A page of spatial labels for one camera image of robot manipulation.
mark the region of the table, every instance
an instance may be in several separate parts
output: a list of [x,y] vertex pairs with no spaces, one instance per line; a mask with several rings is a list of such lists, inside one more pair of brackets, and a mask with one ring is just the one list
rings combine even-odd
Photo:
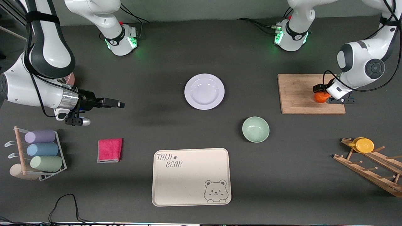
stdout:
[[[90,126],[71,127],[44,117],[39,107],[5,102],[0,143],[13,139],[15,125],[55,129],[68,169],[42,182],[18,180],[8,173],[17,163],[6,158],[14,150],[2,148],[0,215],[43,221],[58,197],[73,193],[80,216],[98,222],[400,225],[402,199],[331,155],[348,152],[340,138],[357,136],[385,145],[389,156],[400,154],[402,100],[396,97],[402,95],[401,73],[383,89],[355,93],[358,103],[346,106],[345,115],[283,115],[279,104],[277,74],[339,73],[341,45],[364,39],[377,26],[377,16],[318,18],[305,46],[289,53],[246,21],[151,23],[144,25],[139,48],[123,57],[107,49],[95,26],[63,27],[76,57],[76,84],[99,97],[119,99],[126,108],[93,109],[84,114]],[[370,88],[389,78],[396,60],[394,51],[386,75]],[[214,74],[225,85],[223,102],[210,111],[193,109],[184,99],[186,82],[200,73]],[[250,116],[269,123],[265,142],[243,138],[241,124]],[[97,141],[106,138],[124,138],[120,163],[96,163]],[[232,201],[155,207],[153,154],[212,147],[229,151]],[[352,157],[359,160],[357,154]],[[54,220],[75,221],[72,199],[59,203]]]

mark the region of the orange ball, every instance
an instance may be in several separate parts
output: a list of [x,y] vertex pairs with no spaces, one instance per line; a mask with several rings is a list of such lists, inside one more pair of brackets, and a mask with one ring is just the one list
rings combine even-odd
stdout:
[[329,95],[329,93],[327,93],[327,92],[316,92],[316,93],[314,93],[314,100],[317,102],[317,103],[325,103],[326,102],[326,100],[328,99],[328,98],[330,98],[331,97],[331,95]]

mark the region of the green bowl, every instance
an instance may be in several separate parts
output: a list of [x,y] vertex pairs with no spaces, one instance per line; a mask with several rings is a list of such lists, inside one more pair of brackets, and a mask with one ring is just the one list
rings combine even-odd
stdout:
[[243,135],[251,142],[263,142],[269,135],[268,123],[257,116],[246,119],[242,127]]

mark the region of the white plate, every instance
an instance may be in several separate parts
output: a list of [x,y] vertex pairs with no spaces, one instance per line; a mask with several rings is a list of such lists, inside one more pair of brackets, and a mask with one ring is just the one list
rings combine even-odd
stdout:
[[184,88],[187,102],[199,110],[209,110],[218,106],[225,95],[222,81],[211,74],[192,77]]
[[231,199],[226,149],[161,150],[155,153],[154,205],[225,205]]

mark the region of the towel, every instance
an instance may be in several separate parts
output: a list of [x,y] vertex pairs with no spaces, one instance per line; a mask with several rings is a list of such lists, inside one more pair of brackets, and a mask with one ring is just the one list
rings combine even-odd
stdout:
[[119,162],[122,138],[98,141],[98,163]]

